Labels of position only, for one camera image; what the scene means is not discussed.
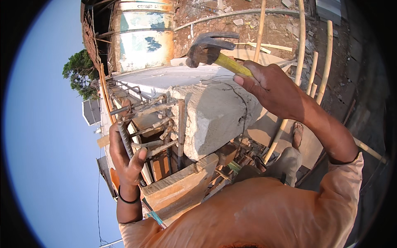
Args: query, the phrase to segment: tree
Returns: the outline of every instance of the tree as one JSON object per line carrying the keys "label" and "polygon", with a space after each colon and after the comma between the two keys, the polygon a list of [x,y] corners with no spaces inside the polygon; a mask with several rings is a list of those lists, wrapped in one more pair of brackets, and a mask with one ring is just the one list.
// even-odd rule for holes
{"label": "tree", "polygon": [[69,62],[64,65],[62,75],[65,79],[70,79],[70,87],[76,90],[84,100],[98,98],[96,87],[90,83],[99,78],[99,72],[86,49],[69,58]]}

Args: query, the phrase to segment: claw hammer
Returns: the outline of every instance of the claw hammer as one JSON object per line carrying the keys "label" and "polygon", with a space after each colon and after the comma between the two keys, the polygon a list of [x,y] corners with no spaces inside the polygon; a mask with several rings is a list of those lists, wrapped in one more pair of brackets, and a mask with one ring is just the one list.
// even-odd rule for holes
{"label": "claw hammer", "polygon": [[200,34],[187,52],[186,64],[190,68],[197,68],[199,63],[211,65],[213,63],[228,69],[233,73],[240,73],[253,77],[251,71],[221,53],[221,49],[233,50],[236,45],[216,38],[235,38],[240,35],[234,32],[209,32]]}

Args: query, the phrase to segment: dirt ground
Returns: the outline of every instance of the dirt ground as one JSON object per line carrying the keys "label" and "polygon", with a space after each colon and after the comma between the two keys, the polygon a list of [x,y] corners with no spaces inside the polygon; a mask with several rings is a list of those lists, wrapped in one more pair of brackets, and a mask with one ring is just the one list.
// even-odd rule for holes
{"label": "dirt ground", "polygon": [[[247,9],[257,9],[260,8],[261,0],[252,0],[251,2],[245,0],[226,0],[226,7],[231,7],[233,11],[247,10]],[[291,10],[298,10],[297,3],[291,1],[293,4],[289,8]],[[201,10],[197,6],[205,7],[207,10],[212,11],[217,8],[217,1],[192,1],[196,7],[192,7],[186,4],[178,4],[176,6],[176,14],[174,17],[175,27],[182,26],[191,21],[197,19],[202,19],[207,16],[212,16],[213,14]],[[305,3],[305,9],[308,9],[308,2]],[[281,3],[281,0],[267,0],[267,8],[285,8]],[[216,18],[205,22],[196,23],[193,25],[194,37],[201,33],[212,32],[212,31],[229,31],[237,32],[240,34],[240,39],[231,40],[225,39],[231,42],[256,42],[258,27],[259,27],[259,17],[260,14],[247,14],[247,15],[234,15],[224,18]],[[233,20],[243,19],[244,25],[236,26]],[[292,52],[267,48],[271,51],[271,54],[286,60],[292,60],[297,57],[299,42],[297,37],[290,33],[286,26],[290,23],[294,26],[299,26],[298,16],[289,16],[281,14],[266,14],[265,25],[264,25],[264,35],[262,37],[262,43],[269,43],[273,45],[287,46],[292,48]],[[343,121],[346,112],[348,111],[352,98],[356,95],[355,86],[351,85],[347,79],[346,66],[347,59],[349,57],[349,38],[348,38],[348,25],[342,20],[341,26],[333,25],[333,29],[337,31],[337,36],[333,38],[333,54],[331,71],[328,79],[328,85],[326,92],[322,101],[323,108],[335,118]],[[174,33],[174,58],[183,57],[189,50],[194,38],[188,38],[190,35],[190,27],[185,27]],[[310,41],[313,45],[313,51],[319,53],[317,72],[322,75],[324,71],[326,50],[327,50],[327,23],[320,20],[318,16],[316,17],[306,17],[306,39]],[[250,49],[255,50],[254,47],[249,45],[237,45],[236,49]],[[311,61],[313,60],[313,51],[309,51],[307,48],[305,50],[304,63],[308,65],[307,69],[302,71],[302,83],[301,89],[306,90],[308,78],[311,69]],[[294,76],[295,66],[287,71],[288,75]],[[316,75],[314,78],[314,83],[320,86],[321,78]]]}

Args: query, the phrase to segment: sky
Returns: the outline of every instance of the sky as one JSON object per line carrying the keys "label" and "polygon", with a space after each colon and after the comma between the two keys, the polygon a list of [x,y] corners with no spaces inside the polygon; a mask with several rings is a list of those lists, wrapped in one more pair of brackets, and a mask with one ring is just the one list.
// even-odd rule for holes
{"label": "sky", "polygon": [[[8,171],[34,234],[45,247],[98,247],[99,134],[82,117],[82,98],[63,79],[84,48],[80,0],[52,0],[15,61],[4,116]],[[99,178],[102,239],[121,238],[116,202]],[[120,242],[114,247],[123,247]]]}

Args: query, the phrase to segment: flip-flop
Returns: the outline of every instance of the flip-flop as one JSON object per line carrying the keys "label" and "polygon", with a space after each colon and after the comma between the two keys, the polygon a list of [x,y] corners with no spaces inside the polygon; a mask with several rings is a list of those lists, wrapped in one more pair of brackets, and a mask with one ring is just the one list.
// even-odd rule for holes
{"label": "flip-flop", "polygon": [[[296,122],[294,122],[294,126],[295,126],[295,123],[301,124],[302,125],[302,130],[304,130],[304,127],[303,127],[302,123],[300,123],[299,121],[296,121]],[[301,136],[301,141],[300,141],[299,146],[298,146],[298,148],[299,148],[301,146],[301,143],[302,143],[302,140],[303,140],[303,134],[301,133],[301,131],[297,127],[294,128],[292,133],[295,134],[295,131],[297,131],[299,133],[299,135]]]}

